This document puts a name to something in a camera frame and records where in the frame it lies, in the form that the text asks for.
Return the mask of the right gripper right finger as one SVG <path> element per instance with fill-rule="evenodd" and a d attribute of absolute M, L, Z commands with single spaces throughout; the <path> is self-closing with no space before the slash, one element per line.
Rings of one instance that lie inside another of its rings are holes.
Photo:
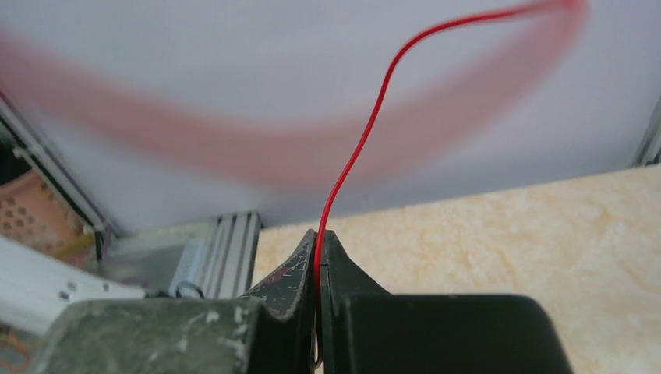
<path fill-rule="evenodd" d="M 569 373 L 552 319 L 525 295 L 392 294 L 333 231 L 320 261 L 327 373 Z"/>

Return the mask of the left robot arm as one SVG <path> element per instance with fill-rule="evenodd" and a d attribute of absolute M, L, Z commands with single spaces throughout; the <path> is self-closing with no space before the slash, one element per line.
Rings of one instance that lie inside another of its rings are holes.
<path fill-rule="evenodd" d="M 144 289 L 116 283 L 1 238 L 1 321 L 44 334 L 72 303 L 142 299 Z"/>

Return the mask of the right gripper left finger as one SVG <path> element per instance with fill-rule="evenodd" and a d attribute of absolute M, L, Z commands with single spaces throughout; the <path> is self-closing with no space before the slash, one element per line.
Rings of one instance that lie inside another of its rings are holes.
<path fill-rule="evenodd" d="M 243 295 L 76 302 L 31 373 L 311 373 L 315 231 Z"/>

